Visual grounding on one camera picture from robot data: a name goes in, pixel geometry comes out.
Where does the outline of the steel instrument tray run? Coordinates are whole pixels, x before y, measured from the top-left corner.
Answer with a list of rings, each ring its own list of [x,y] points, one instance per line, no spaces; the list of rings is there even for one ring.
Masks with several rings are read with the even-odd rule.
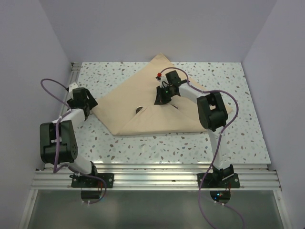
[[[139,113],[143,109],[143,106],[139,106],[136,108],[136,113]]]

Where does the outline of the beige cloth mat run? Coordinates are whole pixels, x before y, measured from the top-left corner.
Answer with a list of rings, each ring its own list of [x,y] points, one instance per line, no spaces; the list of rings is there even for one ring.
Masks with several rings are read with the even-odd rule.
[[[154,105],[157,73],[173,71],[173,64],[156,55],[144,68],[98,100],[93,113],[112,135],[146,135],[206,131],[199,121],[197,104],[174,96],[168,104]],[[143,109],[136,113],[136,108]]]

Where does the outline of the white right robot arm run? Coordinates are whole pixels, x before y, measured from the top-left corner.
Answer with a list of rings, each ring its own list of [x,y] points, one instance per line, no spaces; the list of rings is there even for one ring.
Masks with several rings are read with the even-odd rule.
[[[233,176],[234,169],[231,163],[223,159],[225,152],[221,146],[228,119],[228,112],[221,96],[223,91],[203,91],[196,88],[188,78],[182,80],[177,70],[178,68],[173,67],[173,71],[166,73],[165,76],[162,76],[161,72],[157,74],[159,86],[156,87],[154,104],[168,104],[176,95],[197,104],[200,124],[208,132],[213,151],[213,172],[210,180],[215,186],[224,187],[229,182],[229,177]]]

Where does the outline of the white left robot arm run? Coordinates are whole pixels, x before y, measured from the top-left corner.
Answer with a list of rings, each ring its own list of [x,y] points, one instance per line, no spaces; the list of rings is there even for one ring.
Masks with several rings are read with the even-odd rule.
[[[70,89],[67,112],[57,120],[40,125],[41,159],[53,165],[53,173],[64,167],[82,176],[88,187],[98,184],[99,175],[93,162],[78,154],[74,130],[85,122],[91,110],[98,105],[88,89]]]

